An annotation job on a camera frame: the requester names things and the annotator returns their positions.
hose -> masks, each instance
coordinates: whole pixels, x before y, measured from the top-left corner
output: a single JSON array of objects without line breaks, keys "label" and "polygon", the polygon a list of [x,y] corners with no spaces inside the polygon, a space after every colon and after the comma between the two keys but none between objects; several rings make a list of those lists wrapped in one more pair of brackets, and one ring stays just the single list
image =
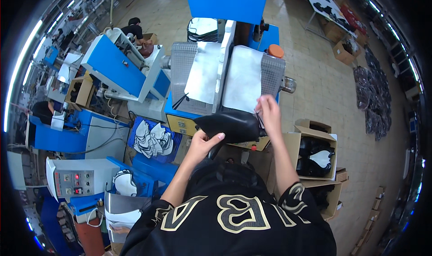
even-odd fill
[{"label": "hose", "polygon": [[111,0],[111,10],[110,10],[110,23],[109,25],[111,26],[111,30],[114,29],[114,25],[112,24],[112,10],[114,8],[114,0]]}]

blue plastic crate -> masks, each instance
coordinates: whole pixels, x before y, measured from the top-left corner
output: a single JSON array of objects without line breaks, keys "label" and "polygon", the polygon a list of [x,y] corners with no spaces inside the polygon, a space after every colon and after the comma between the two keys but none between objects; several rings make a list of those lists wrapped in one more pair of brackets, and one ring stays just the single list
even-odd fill
[{"label": "blue plastic crate", "polygon": [[[129,147],[133,148],[133,144],[135,143],[135,133],[137,131],[138,125],[141,124],[142,121],[147,122],[148,124],[148,129],[152,130],[152,128],[157,125],[157,122],[154,121],[150,121],[148,119],[145,119],[143,117],[138,116],[135,119],[135,123],[133,124],[133,128],[132,128],[132,133],[130,134],[129,139],[127,140],[127,145]],[[169,162],[173,162],[174,159],[176,158],[176,154],[178,151],[178,147],[180,146],[180,142],[181,142],[181,137],[182,134],[180,133],[176,133],[176,132],[172,132],[169,128],[167,128],[166,126],[161,125],[162,128],[165,128],[165,132],[169,132],[171,133],[171,138],[173,140],[172,143],[172,152],[169,155],[163,156],[163,155],[157,155],[157,156],[151,156],[152,159],[160,162],[160,163],[169,163]]]}]

machine lid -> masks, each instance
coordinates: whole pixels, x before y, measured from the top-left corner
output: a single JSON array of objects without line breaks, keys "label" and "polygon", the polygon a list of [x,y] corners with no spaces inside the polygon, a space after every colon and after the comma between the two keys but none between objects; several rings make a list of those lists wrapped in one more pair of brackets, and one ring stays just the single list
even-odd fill
[{"label": "machine lid", "polygon": [[58,202],[57,192],[56,192],[56,188],[55,188],[55,177],[54,177],[55,164],[54,164],[54,161],[55,160],[49,159],[47,157],[47,160],[46,160],[47,181],[48,181],[48,189],[51,192],[51,195],[54,196],[54,198]]}]

black hair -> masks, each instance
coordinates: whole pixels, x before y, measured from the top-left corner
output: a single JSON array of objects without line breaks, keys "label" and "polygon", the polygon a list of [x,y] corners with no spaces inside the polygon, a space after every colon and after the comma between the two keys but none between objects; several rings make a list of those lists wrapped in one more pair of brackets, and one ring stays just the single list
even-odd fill
[{"label": "black hair", "polygon": [[141,23],[141,20],[139,18],[135,17],[135,18],[130,19],[128,24],[132,25],[132,24],[138,24],[138,23]]}]

hand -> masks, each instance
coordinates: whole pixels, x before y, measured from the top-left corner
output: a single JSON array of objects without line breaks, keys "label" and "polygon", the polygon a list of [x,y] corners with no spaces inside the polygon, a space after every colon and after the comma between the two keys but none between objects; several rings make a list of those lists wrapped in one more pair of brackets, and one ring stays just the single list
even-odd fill
[{"label": "hand", "polygon": [[128,227],[125,226],[114,227],[110,224],[109,227],[114,233],[129,233],[131,231]]},{"label": "hand", "polygon": [[281,115],[279,105],[272,95],[262,95],[257,99],[255,112],[259,114],[270,140],[282,137]]},{"label": "hand", "polygon": [[217,145],[220,141],[224,140],[225,134],[218,133],[213,138],[209,139],[207,134],[201,129],[198,130],[192,137],[191,146],[189,151],[184,157],[181,165],[191,167],[192,169],[197,166],[209,153],[213,146]]}]

